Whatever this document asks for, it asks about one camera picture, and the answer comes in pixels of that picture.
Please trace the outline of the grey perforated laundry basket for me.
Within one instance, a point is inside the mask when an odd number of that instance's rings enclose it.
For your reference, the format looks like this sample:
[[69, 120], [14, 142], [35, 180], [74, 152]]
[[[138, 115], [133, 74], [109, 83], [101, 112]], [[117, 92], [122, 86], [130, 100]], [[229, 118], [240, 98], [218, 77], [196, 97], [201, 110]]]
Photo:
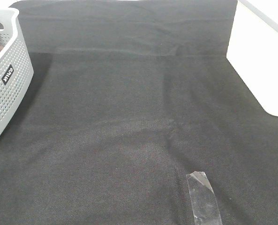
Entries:
[[12, 119], [34, 70], [23, 37], [19, 10], [0, 8], [0, 135]]

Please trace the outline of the black table cloth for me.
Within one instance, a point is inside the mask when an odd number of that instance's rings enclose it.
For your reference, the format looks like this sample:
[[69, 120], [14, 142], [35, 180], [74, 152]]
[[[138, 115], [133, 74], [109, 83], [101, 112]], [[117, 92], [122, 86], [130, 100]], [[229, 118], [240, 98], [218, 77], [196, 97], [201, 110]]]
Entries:
[[278, 225], [278, 118], [226, 59], [234, 0], [13, 5], [34, 68], [0, 137], [0, 225]]

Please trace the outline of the clear adhesive tape strip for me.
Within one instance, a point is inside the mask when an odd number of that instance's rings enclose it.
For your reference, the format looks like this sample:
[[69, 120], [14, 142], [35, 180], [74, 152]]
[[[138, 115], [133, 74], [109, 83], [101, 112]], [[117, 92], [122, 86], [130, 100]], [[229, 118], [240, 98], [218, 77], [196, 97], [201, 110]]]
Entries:
[[222, 225], [216, 196], [205, 172], [186, 175], [196, 225]]

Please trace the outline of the white woven storage basket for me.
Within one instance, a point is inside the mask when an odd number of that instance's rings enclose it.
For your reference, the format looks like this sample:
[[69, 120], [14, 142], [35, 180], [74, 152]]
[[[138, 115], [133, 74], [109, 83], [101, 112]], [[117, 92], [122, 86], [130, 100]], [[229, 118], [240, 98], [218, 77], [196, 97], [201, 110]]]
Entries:
[[226, 58], [261, 107], [278, 117], [278, 0], [237, 2]]

